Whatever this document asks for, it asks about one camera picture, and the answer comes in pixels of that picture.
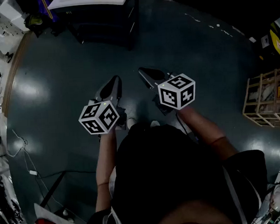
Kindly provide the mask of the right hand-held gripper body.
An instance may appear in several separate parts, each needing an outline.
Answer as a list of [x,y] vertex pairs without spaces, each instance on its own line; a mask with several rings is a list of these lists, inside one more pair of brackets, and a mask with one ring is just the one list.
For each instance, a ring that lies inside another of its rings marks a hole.
[[172,110],[181,110],[195,101],[196,83],[185,74],[171,75],[156,86],[154,102],[167,115]]

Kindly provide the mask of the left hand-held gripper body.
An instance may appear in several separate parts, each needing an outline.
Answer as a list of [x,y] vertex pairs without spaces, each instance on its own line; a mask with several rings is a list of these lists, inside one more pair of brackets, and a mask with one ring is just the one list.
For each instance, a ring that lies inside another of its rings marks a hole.
[[120,97],[107,98],[101,102],[93,99],[86,105],[79,117],[79,122],[91,135],[107,134],[113,128],[125,130],[127,115],[119,107]]

